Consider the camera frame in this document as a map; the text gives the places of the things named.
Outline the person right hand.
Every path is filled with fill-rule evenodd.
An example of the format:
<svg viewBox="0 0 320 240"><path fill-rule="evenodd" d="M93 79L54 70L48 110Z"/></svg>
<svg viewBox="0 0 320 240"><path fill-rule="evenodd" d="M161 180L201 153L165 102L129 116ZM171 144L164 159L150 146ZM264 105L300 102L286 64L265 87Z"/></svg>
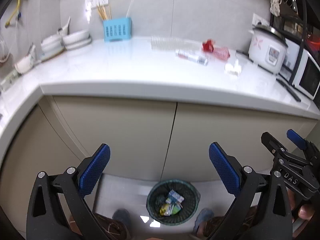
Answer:
<svg viewBox="0 0 320 240"><path fill-rule="evenodd" d="M296 200L295 200L295 194L290 189L287 189L287 192L289 196L290 207L291 207L291 210L293 211L297 206ZM315 209L312 205L305 204L299 208L298 217L304 220L303 224L299 227L299 229L305 228L305 226L307 225L308 221L312 218L314 213L315 213Z"/></svg>

